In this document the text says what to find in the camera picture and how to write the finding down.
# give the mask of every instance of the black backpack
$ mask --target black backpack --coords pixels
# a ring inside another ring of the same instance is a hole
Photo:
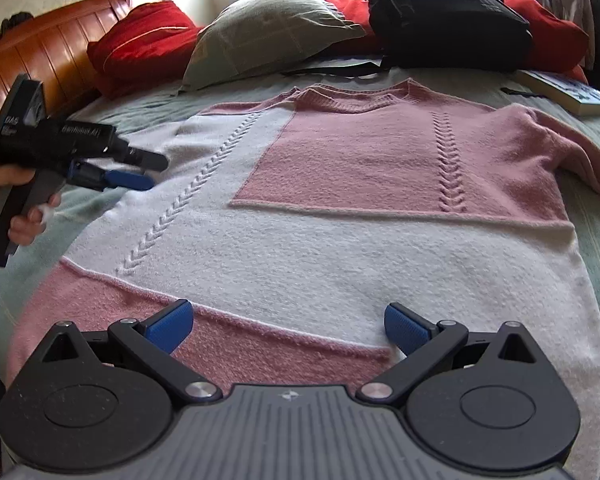
[[[368,0],[388,63],[510,72],[533,44],[528,21],[502,0]]]

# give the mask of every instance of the wooden headboard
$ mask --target wooden headboard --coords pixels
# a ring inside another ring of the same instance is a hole
[[[0,107],[22,72],[44,83],[49,114],[71,113],[95,99],[87,43],[128,12],[124,0],[83,0],[8,30],[0,38]]]

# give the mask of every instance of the book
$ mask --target book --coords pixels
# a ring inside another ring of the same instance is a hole
[[[600,91],[560,74],[518,70],[513,79],[577,116],[600,116]]]

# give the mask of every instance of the pink and white sweater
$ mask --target pink and white sweater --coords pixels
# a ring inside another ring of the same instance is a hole
[[[600,472],[600,312],[554,171],[600,193],[600,150],[537,110],[412,80],[293,89],[133,134],[170,168],[90,224],[18,320],[10,373],[58,319],[82,330],[195,302],[178,357],[239,381],[363,383],[393,359],[382,313],[522,321],[582,413],[568,463]]]

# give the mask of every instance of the screw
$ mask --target screw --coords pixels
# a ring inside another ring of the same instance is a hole
[[[384,383],[367,383],[360,388],[360,391],[369,399],[386,399],[394,392],[391,386]]]
[[[208,399],[216,394],[218,387],[215,384],[207,383],[206,381],[197,381],[188,384],[184,391],[189,397],[194,399]]]

